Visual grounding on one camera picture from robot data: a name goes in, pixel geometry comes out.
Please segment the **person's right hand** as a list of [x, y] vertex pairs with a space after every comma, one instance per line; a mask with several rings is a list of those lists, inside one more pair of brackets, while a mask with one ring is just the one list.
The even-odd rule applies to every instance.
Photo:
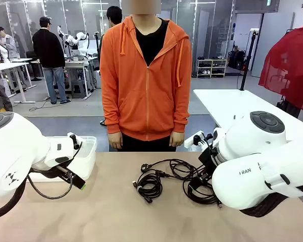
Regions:
[[112, 148], [117, 149], [117, 150], [122, 149], [123, 138], [122, 138], [121, 132], [108, 134], [108, 140], [109, 140], [109, 144]]

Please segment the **person's left hand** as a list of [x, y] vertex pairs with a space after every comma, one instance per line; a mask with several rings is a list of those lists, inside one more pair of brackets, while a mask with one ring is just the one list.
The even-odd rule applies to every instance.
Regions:
[[179, 133], [179, 132], [173, 131], [170, 135], [169, 146], [178, 147], [178, 146], [182, 145], [184, 143], [184, 137], [185, 137], [184, 133]]

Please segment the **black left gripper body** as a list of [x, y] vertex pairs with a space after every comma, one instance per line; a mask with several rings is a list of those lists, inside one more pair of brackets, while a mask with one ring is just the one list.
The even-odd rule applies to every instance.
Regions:
[[64, 165], [57, 165], [57, 166], [52, 167], [49, 170], [39, 170], [39, 169], [31, 168], [30, 169], [30, 178], [32, 181], [35, 181], [36, 178], [35, 178], [35, 175], [32, 175], [33, 173], [41, 174], [48, 179], [53, 179], [53, 178], [59, 177], [65, 182], [73, 181], [72, 171]]

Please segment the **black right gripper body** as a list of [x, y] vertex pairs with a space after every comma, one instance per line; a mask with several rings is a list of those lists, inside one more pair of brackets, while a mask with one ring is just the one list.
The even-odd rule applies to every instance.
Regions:
[[212, 176], [218, 166], [216, 156], [218, 155], [217, 148], [206, 148], [199, 156], [199, 161], [205, 167], [205, 174]]

